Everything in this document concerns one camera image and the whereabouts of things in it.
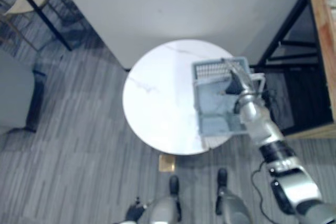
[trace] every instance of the gray plastic basket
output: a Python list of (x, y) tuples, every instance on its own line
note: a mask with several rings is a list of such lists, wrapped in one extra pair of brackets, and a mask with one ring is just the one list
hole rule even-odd
[(226, 61), (237, 64), (250, 74), (245, 57), (196, 62), (192, 65), (194, 105), (198, 114), (199, 133), (203, 138), (246, 134), (239, 115), (233, 113), (238, 95), (225, 93), (232, 80)]

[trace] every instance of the black cable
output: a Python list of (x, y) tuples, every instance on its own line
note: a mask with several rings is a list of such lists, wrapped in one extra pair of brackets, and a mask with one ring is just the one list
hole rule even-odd
[(254, 187), (254, 189), (257, 191), (258, 195), (259, 195), (259, 198), (260, 198), (260, 202), (259, 202), (259, 208), (260, 208), (260, 212), (261, 214), (269, 221), (271, 222), (272, 224), (279, 224), (275, 221), (273, 221), (271, 218), (268, 217), (268, 215), (265, 213), (264, 211), (264, 208), (262, 206), (262, 203), (264, 202), (264, 198), (263, 198), (263, 195), (261, 194), (261, 191), (259, 190), (259, 188), (257, 187), (256, 183), (254, 182), (254, 176), (257, 174), (257, 173), (260, 173), (261, 172), (261, 169), (263, 167), (263, 165), (265, 164), (265, 161), (262, 161), (259, 165), (259, 168), (257, 170), (254, 170), (252, 173), (251, 173), (251, 183)]

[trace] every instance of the round table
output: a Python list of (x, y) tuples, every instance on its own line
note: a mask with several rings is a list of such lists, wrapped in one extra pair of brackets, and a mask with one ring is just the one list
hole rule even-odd
[(134, 133), (169, 154), (208, 151), (198, 133), (192, 63), (229, 57), (219, 46), (191, 39), (167, 42), (145, 54), (130, 71), (123, 90), (125, 117)]

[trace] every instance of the silver robot arm segment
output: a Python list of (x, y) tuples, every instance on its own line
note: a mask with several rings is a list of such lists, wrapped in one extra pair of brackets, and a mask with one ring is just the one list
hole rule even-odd
[(322, 202), (318, 186), (271, 120), (249, 75), (231, 63), (229, 67), (239, 86), (236, 111), (274, 178), (271, 187), (279, 208), (288, 215), (296, 215), (302, 224), (336, 223), (336, 208)]

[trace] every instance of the wooden cabinet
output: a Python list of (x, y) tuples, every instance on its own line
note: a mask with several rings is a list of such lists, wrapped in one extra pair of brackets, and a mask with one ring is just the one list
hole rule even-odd
[(333, 122), (287, 138), (335, 138), (336, 136), (336, 0), (310, 0), (319, 39), (320, 58), (327, 81)]

